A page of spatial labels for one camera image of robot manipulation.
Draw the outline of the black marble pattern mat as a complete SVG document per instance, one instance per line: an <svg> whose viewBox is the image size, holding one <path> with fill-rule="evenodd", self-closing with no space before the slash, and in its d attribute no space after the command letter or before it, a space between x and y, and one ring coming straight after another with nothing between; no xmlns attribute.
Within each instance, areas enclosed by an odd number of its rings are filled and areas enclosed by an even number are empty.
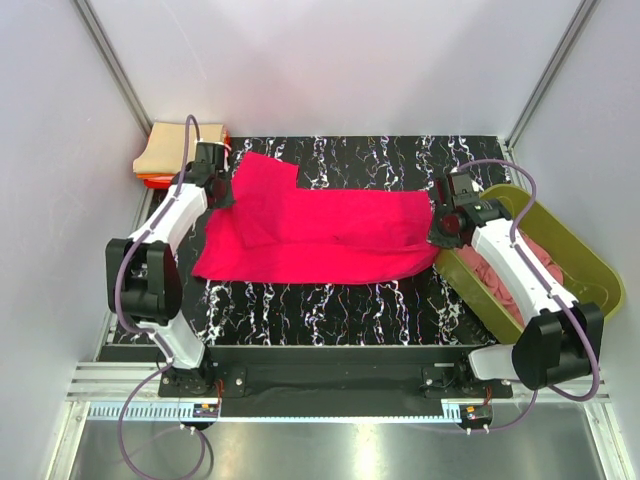
<svg viewBox="0 0 640 480"><path fill-rule="evenodd" d="M235 137L232 161L256 152L299 169L303 188L428 191L470 165L483 187L509 181L495 136ZM209 282L192 276L204 246L199 220L176 256L183 313L209 345L490 344L493 335L433 269L371 285Z"/></svg>

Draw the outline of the bright pink t shirt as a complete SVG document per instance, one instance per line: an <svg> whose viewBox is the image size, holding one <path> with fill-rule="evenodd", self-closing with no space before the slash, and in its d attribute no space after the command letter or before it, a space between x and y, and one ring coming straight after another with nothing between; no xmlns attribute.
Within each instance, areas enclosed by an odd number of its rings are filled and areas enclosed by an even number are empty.
<svg viewBox="0 0 640 480"><path fill-rule="evenodd" d="M235 203L212 213L192 273L211 281L362 285L429 268L439 250L424 191L297 185L296 166L254 152L232 180Z"/></svg>

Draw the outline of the dusty pink crumpled t shirt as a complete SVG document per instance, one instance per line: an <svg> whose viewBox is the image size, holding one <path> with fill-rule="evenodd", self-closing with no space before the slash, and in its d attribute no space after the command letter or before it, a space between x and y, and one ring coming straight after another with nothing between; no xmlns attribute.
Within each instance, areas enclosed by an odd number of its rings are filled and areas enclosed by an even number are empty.
<svg viewBox="0 0 640 480"><path fill-rule="evenodd" d="M554 263L550 254L524 233L522 233L522 239L549 274L559 284L563 284L562 270ZM461 249L456 249L455 252L519 325L524 326L524 320L510 291L488 262L468 245L463 246Z"/></svg>

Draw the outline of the left aluminium frame post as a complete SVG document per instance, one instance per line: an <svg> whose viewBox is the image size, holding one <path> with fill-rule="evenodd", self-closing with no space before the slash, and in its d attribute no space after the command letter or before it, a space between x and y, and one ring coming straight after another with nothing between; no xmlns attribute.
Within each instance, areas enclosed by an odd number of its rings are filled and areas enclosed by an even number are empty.
<svg viewBox="0 0 640 480"><path fill-rule="evenodd" d="M152 129L152 121L127 75L119 55L92 2L89 0L71 0L70 3L87 31L103 64L111 75L133 119L142 133L146 137L149 137Z"/></svg>

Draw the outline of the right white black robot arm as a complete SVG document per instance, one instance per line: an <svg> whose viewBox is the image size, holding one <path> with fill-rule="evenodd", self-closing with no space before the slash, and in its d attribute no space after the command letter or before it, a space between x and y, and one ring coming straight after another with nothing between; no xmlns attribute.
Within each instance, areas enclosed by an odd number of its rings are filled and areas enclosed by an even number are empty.
<svg viewBox="0 0 640 480"><path fill-rule="evenodd" d="M436 179L438 198L428 240L442 249L471 247L495 271L515 301L524 330L513 345L469 353L479 381L517 381L532 391L549 388L585 402L600 385L599 355L604 315L593 302L581 303L543 266L497 200L483 200L463 170Z"/></svg>

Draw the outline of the aluminium rail front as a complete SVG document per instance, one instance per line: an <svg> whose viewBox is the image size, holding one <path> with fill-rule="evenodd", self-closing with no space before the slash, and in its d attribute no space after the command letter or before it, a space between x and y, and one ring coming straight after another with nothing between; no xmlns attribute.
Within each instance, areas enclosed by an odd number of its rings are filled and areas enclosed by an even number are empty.
<svg viewBox="0 0 640 480"><path fill-rule="evenodd" d="M248 382L252 378L251 373L247 373L248 370L244 367L229 367L229 372L220 373L221 376L221 396L222 398L241 398L246 397L250 393L257 393L258 387ZM76 367L71 384L67 391L68 401L124 401L134 389L139 386L143 380L151 375L155 375L157 369L155 364L150 363L110 363L110 362L81 362ZM461 399L476 399L480 401L486 396L486 389L480 388L479 393L463 393L460 388L448 387L436 387L435 377L431 378L426 373L421 373L418 380L411 380L411 382L418 382L416 385L416 391L419 393L427 393L427 396L444 399L446 401L461 400ZM529 398L531 391L519 382L511 380L492 380L491 382L492 398L494 400L507 400L514 399L516 401L526 400ZM568 394L577 396L578 390L587 385L588 379L579 379L575 381L565 382L560 385L560 389ZM198 390L196 387L177 386L175 383L171 383L165 377L157 376L154 379L149 380L145 385L141 387L139 394L143 399L155 399L155 398L213 398L214 393L217 391L215 387L213 393L202 393L205 390ZM310 390L312 393L318 393L322 391L328 391L331 386L321 386L320 384L312 384L311 386L278 386L273 388L280 388L285 391L293 390ZM346 383L340 384L334 389L338 391L354 390L359 391L369 389L369 387L357 387L357 385ZM559 395L557 392L550 390L549 388L542 389L538 393L537 397L540 402L561 402L570 401L570 399ZM592 402L608 402L610 400L609 392L604 381L601 381L596 395L591 398Z"/></svg>

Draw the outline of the aluminium frame post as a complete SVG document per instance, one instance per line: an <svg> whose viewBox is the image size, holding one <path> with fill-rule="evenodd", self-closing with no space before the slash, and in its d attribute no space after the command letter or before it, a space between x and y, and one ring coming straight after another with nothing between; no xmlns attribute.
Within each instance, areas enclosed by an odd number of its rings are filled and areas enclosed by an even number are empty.
<svg viewBox="0 0 640 480"><path fill-rule="evenodd" d="M89 0L71 0L70 3L87 31L103 64L111 75L133 119L142 133L146 137L149 137L152 129L152 121L127 75L119 55L92 2Z"/></svg>
<svg viewBox="0 0 640 480"><path fill-rule="evenodd" d="M581 0L578 3L514 126L505 138L504 145L509 152L515 150L517 143L558 77L599 4L600 1L598 0Z"/></svg>

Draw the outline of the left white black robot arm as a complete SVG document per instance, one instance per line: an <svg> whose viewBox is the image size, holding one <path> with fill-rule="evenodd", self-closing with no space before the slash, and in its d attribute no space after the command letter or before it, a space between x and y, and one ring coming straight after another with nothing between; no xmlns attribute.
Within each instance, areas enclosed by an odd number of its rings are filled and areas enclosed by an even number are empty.
<svg viewBox="0 0 640 480"><path fill-rule="evenodd" d="M110 310L123 329L156 344L166 361L163 379L194 395L215 387L215 366L182 313L175 254L202 215L233 205L229 152L225 143L197 142L194 159L182 165L151 217L105 249Z"/></svg>

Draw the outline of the olive green plastic bin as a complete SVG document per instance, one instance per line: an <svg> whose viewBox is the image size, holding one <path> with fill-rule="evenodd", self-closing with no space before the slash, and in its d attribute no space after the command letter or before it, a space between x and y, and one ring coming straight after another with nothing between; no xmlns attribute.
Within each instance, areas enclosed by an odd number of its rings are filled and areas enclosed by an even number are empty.
<svg viewBox="0 0 640 480"><path fill-rule="evenodd" d="M525 214L519 230L550 254L562 270L566 290L582 303L597 304L605 322L614 318L625 300L622 281L580 237L540 203L535 203ZM435 268L498 342L517 341L523 327L454 250L442 250Z"/></svg>

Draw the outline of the right aluminium frame post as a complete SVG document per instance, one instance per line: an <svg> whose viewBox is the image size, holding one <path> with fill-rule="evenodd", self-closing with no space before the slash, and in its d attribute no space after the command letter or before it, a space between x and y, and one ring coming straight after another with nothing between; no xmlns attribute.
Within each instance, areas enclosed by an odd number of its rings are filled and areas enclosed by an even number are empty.
<svg viewBox="0 0 640 480"><path fill-rule="evenodd" d="M600 1L598 0L581 0L578 3L514 126L505 138L504 145L509 152L515 150L517 143L558 77L599 4Z"/></svg>

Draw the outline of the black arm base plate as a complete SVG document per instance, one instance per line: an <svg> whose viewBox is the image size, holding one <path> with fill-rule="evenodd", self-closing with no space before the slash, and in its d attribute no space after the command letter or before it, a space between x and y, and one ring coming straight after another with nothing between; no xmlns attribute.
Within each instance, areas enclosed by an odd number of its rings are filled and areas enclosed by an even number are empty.
<svg viewBox="0 0 640 480"><path fill-rule="evenodd" d="M429 398L506 399L509 381L477 380L469 346L217 346L206 351L205 380L175 370L159 395L196 398L220 392L243 398L262 392L403 391Z"/></svg>

